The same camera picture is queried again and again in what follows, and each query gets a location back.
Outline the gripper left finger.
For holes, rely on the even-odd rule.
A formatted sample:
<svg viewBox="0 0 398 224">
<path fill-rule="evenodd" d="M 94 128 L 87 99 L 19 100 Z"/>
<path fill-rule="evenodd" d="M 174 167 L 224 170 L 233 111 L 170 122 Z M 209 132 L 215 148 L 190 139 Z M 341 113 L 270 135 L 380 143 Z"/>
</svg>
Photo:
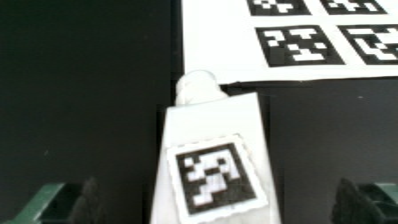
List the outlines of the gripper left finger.
<svg viewBox="0 0 398 224">
<path fill-rule="evenodd" d="M 46 184 L 10 224 L 106 224 L 96 179 Z"/>
</svg>

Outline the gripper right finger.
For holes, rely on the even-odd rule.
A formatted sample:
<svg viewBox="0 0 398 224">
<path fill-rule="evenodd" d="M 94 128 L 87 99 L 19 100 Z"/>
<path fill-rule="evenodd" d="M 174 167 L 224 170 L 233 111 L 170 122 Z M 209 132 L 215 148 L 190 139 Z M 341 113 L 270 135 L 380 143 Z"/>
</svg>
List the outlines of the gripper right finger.
<svg viewBox="0 0 398 224">
<path fill-rule="evenodd" d="M 398 184 L 341 179 L 332 224 L 398 224 Z"/>
</svg>

